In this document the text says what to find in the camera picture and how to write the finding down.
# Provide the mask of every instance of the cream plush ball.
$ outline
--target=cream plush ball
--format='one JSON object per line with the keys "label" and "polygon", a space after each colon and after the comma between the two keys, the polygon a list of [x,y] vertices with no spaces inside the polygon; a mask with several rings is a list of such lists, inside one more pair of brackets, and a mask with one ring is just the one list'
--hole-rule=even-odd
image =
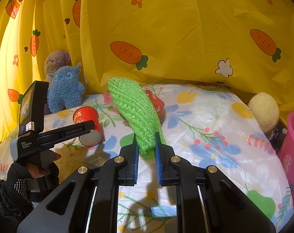
{"label": "cream plush ball", "polygon": [[261,92],[255,95],[248,104],[264,134],[272,132],[279,120],[279,106],[274,98]]}

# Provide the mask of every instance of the device screen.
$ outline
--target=device screen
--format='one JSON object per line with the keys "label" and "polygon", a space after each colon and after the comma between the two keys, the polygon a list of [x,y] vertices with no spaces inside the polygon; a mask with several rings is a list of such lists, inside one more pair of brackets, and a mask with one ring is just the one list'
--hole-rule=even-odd
{"label": "device screen", "polygon": [[30,104],[31,104],[31,96],[33,92],[33,87],[31,87],[27,92],[23,95],[21,102],[21,111],[19,115],[19,123],[23,123],[30,115]]}

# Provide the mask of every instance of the black glove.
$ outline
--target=black glove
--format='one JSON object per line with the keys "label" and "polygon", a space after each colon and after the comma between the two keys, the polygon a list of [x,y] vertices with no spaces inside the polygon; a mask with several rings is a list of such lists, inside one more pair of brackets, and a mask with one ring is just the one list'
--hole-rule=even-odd
{"label": "black glove", "polygon": [[[49,175],[50,183],[53,189],[59,184],[59,169],[55,163],[50,166],[50,173],[46,169],[39,168],[39,171],[45,171],[45,174]],[[27,209],[32,207],[32,201],[42,201],[51,191],[41,193],[40,199],[38,197],[31,197],[30,192],[27,191],[26,181],[31,180],[32,177],[27,168],[17,162],[14,162],[9,168],[7,180],[3,183],[8,197],[19,206],[21,209]]]}

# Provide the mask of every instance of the metal screw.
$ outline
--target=metal screw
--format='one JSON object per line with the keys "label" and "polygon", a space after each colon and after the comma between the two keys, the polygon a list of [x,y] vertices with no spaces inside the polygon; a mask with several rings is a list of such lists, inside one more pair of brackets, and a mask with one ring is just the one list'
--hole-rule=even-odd
{"label": "metal screw", "polygon": [[116,163],[121,163],[123,161],[124,161],[124,157],[122,157],[122,156],[115,157],[115,162]]}
{"label": "metal screw", "polygon": [[217,172],[217,168],[216,168],[216,166],[209,166],[209,167],[207,168],[207,170],[208,170],[209,172],[211,172],[211,173],[215,173],[215,172]]}
{"label": "metal screw", "polygon": [[181,161],[181,158],[179,156],[173,156],[171,157],[171,160],[174,162],[174,163],[178,163],[179,161]]}
{"label": "metal screw", "polygon": [[80,166],[80,167],[78,168],[78,173],[83,174],[83,173],[86,173],[87,170],[88,170],[88,169],[87,169],[86,166]]}

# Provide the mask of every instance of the black handheld device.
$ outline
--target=black handheld device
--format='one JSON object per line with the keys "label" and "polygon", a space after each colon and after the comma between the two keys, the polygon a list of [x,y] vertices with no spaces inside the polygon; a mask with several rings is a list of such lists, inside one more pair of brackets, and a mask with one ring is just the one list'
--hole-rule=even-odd
{"label": "black handheld device", "polygon": [[[21,101],[18,138],[10,143],[14,161],[22,164],[32,163],[47,169],[54,159],[54,152],[50,150],[54,145],[90,133],[95,126],[91,120],[42,132],[48,87],[48,82],[34,81],[25,92]],[[27,190],[34,206],[53,188],[48,176],[27,181]]]}

